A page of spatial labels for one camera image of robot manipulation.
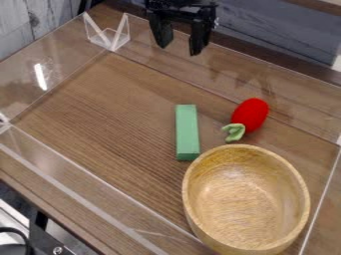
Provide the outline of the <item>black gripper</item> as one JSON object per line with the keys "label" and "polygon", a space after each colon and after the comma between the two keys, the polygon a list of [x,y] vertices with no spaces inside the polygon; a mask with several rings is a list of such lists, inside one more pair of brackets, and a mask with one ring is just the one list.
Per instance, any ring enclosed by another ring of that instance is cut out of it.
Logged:
{"label": "black gripper", "polygon": [[217,22],[216,0],[145,0],[150,27],[161,48],[173,41],[172,21],[190,24],[189,53],[197,56],[209,44]]}

